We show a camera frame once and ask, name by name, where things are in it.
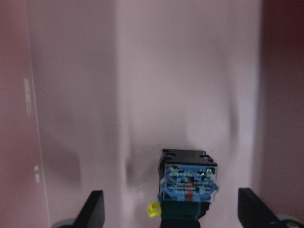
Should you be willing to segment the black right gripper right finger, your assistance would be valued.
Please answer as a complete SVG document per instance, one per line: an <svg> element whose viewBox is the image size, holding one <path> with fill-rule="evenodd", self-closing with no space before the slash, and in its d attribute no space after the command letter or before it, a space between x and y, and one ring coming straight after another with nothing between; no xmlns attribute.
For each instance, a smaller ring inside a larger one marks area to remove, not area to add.
<svg viewBox="0 0 304 228"><path fill-rule="evenodd" d="M238 189L237 217L243 228L286 228L286 224L250 189Z"/></svg>

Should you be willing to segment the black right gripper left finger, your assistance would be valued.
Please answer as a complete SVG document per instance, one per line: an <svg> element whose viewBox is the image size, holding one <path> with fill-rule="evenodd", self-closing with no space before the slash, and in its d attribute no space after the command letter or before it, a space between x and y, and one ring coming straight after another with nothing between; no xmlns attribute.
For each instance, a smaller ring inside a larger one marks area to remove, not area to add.
<svg viewBox="0 0 304 228"><path fill-rule="evenodd" d="M102 228L105 222L104 193L94 190L74 221L75 228Z"/></svg>

